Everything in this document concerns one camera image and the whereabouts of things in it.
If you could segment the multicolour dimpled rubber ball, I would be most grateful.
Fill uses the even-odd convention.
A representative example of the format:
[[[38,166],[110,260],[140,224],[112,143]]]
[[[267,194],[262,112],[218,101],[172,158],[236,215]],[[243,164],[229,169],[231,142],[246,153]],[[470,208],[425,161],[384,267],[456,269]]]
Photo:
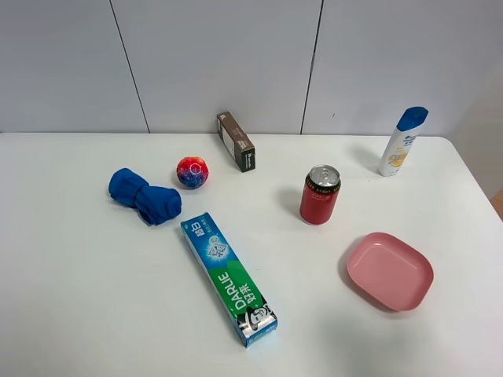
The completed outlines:
[[[184,157],[177,165],[178,180],[189,189],[198,189],[209,177],[209,169],[204,159],[197,156]]]

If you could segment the brown rectangular carton box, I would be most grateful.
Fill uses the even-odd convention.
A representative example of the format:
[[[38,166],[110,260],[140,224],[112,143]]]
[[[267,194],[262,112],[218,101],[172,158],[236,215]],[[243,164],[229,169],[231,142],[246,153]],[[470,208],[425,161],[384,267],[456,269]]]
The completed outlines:
[[[254,170],[255,146],[230,112],[217,115],[218,135],[242,173]]]

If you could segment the red soda can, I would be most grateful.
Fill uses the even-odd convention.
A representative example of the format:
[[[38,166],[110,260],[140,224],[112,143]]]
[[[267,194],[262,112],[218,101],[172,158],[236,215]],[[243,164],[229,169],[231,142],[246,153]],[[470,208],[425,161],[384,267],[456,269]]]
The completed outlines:
[[[317,165],[306,175],[299,212],[304,221],[321,225],[332,216],[341,188],[340,173],[335,167]]]

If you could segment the blue rolled cloth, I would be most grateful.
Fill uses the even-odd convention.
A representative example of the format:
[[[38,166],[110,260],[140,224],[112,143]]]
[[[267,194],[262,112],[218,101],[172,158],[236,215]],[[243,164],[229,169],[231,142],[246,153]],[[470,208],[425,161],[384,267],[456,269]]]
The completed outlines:
[[[182,212],[182,198],[176,189],[150,185],[128,168],[112,175],[108,192],[116,202],[136,210],[148,225],[161,225]]]

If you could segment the Darlie toothpaste box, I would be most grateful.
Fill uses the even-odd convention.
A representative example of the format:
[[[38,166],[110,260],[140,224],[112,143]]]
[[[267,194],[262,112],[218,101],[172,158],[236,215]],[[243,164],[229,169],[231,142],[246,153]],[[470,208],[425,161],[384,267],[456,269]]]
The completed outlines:
[[[248,348],[275,330],[276,314],[211,215],[206,212],[183,221],[181,229],[243,346]]]

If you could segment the white blue shampoo bottle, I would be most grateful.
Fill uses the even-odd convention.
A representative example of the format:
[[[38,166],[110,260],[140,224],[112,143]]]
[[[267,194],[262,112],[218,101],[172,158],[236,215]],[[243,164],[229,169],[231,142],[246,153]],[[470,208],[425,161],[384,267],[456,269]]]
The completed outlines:
[[[378,172],[381,176],[389,177],[398,173],[427,116],[428,110],[423,107],[405,110],[380,159]]]

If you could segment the pink plastic dish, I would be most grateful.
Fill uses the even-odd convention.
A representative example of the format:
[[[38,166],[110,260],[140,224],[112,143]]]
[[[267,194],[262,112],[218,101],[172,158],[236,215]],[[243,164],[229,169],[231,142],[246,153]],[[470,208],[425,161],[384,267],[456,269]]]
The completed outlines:
[[[372,232],[346,261],[348,276],[368,296],[395,312],[416,309],[434,280],[431,263],[385,232]]]

